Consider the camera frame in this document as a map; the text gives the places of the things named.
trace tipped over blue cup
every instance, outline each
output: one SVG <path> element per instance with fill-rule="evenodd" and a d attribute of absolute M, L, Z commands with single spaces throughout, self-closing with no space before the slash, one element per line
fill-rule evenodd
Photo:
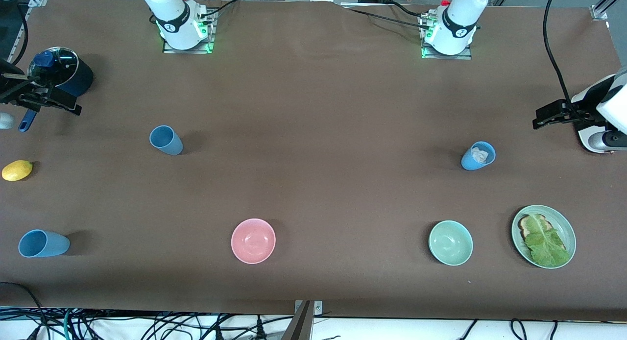
<path fill-rule="evenodd" d="M 160 125 L 150 133 L 150 143 L 168 155 L 179 155 L 183 151 L 181 138 L 170 126 Z"/>
<path fill-rule="evenodd" d="M 61 255 L 70 248 L 70 240 L 58 233 L 45 230 L 31 230 L 25 233 L 18 244 L 22 257 L 41 258 Z"/>
<path fill-rule="evenodd" d="M 487 156 L 484 159 L 481 159 L 481 154 L 487 153 Z M 494 150 L 494 147 L 490 145 L 488 142 L 477 142 L 474 143 L 464 157 L 461 158 L 461 166 L 466 170 L 479 170 L 480 168 L 484 168 L 494 162 L 494 159 L 497 158 L 497 152 Z"/>

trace toast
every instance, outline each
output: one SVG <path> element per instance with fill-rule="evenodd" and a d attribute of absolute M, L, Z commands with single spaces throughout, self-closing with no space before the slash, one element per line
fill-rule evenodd
<path fill-rule="evenodd" d="M 544 228 L 548 231 L 553 229 L 553 225 L 551 225 L 550 222 L 547 221 L 547 218 L 544 215 L 541 214 L 534 214 L 536 215 L 536 217 L 539 218 L 540 223 L 544 225 Z M 529 220 L 529 215 L 526 215 L 524 218 L 520 219 L 520 222 L 518 223 L 518 227 L 520 228 L 520 233 L 522 233 L 522 238 L 526 239 L 527 236 L 531 233 L 529 231 L 529 229 L 527 228 L 527 221 Z M 562 242 L 562 248 L 564 248 L 564 250 L 566 250 L 566 246 L 564 246 L 564 242 Z"/>

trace blue lid knob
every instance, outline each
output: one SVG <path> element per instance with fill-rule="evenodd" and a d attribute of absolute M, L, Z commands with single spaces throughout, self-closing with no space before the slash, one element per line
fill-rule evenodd
<path fill-rule="evenodd" d="M 36 54 L 33 62 L 36 66 L 50 67 L 54 64 L 54 56 L 52 55 L 52 52 L 45 50 L 42 53 Z"/>

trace blue plastic cup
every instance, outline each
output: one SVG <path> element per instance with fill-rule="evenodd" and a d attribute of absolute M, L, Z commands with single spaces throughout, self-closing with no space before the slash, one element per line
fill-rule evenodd
<path fill-rule="evenodd" d="M 488 158 L 486 159 L 485 162 L 479 162 L 475 160 L 475 158 L 472 156 L 473 148 L 478 148 L 479 150 L 483 150 L 488 153 Z M 464 154 L 464 157 L 461 158 L 461 166 L 462 168 L 466 170 L 479 170 L 480 168 L 483 168 L 484 166 L 488 166 L 492 164 L 492 162 L 494 162 L 494 159 L 496 158 L 497 158 L 497 152 L 494 150 L 493 146 L 490 145 L 490 143 L 477 142 L 477 143 L 474 143 L 468 149 L 468 151 L 466 151 L 466 154 Z"/>
<path fill-rule="evenodd" d="M 150 143 L 168 155 L 179 155 L 183 151 L 183 142 L 172 127 L 161 125 L 150 133 Z"/>
<path fill-rule="evenodd" d="M 25 233 L 18 244 L 22 257 L 41 258 L 61 255 L 70 248 L 70 240 L 58 233 L 32 230 Z"/>

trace lemon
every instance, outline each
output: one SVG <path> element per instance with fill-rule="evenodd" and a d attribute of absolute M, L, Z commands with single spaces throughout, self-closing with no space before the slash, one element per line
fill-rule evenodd
<path fill-rule="evenodd" d="M 27 177 L 33 170 L 33 164 L 26 160 L 11 162 L 2 169 L 2 178 L 7 181 L 19 181 Z"/>

